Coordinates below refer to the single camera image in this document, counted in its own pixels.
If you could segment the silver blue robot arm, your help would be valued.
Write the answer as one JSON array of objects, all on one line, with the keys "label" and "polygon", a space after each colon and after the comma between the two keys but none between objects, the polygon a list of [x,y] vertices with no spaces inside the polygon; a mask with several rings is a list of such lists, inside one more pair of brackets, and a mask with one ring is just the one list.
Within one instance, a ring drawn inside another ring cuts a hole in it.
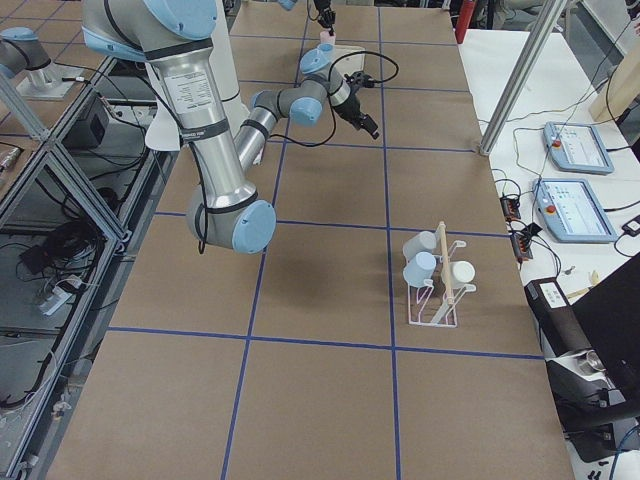
[{"label": "silver blue robot arm", "polygon": [[[277,3],[286,11],[291,11],[297,4],[297,0],[278,0]],[[307,17],[310,21],[320,25],[330,37],[335,36],[336,12],[332,8],[330,0],[314,0],[316,13],[311,15],[310,7],[306,7]]]},{"label": "silver blue robot arm", "polygon": [[180,144],[189,146],[200,186],[188,225],[201,245],[239,253],[262,251],[276,228],[276,212],[258,197],[245,173],[282,118],[314,125],[324,106],[355,129],[378,136],[376,122],[363,113],[353,81],[334,65],[333,47],[320,44],[300,61],[300,85],[262,91],[233,132],[212,67],[212,35],[218,25],[213,1],[85,1],[86,45],[104,55],[151,66],[166,109],[176,121]]}]

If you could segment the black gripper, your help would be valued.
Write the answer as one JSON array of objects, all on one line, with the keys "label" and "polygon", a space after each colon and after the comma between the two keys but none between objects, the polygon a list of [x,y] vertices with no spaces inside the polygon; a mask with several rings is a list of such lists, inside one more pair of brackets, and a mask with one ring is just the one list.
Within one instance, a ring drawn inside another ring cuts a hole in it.
[{"label": "black gripper", "polygon": [[327,30],[330,36],[335,35],[334,24],[336,15],[332,9],[330,0],[313,0],[319,18],[322,18],[322,27]]},{"label": "black gripper", "polygon": [[379,138],[378,124],[370,115],[362,114],[360,101],[355,94],[350,93],[344,102],[334,105],[333,110],[355,129],[364,129],[372,139]]}]

